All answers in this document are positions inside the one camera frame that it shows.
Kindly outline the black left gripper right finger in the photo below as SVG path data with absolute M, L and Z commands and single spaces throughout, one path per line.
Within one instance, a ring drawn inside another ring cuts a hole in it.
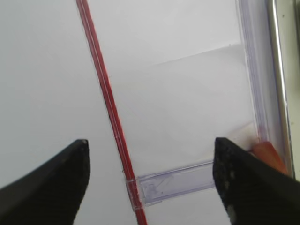
M 300 183 L 227 138 L 215 139 L 212 174 L 232 225 L 300 223 Z

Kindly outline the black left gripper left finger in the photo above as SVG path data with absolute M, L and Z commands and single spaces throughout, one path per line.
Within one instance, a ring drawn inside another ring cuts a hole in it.
M 89 144 L 79 139 L 34 171 L 1 188 L 0 223 L 72 225 L 89 180 Z

